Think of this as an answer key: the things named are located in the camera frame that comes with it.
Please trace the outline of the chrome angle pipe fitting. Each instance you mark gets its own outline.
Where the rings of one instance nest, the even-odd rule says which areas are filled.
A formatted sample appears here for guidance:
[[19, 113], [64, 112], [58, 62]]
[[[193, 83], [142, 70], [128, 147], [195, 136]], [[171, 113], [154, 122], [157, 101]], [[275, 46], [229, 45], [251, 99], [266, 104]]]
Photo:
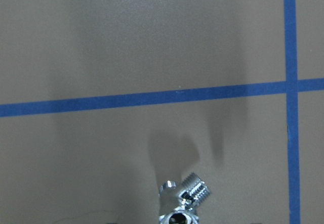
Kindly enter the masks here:
[[199, 223], [198, 207], [210, 189], [194, 172], [181, 183], [167, 180], [159, 189], [159, 223]]

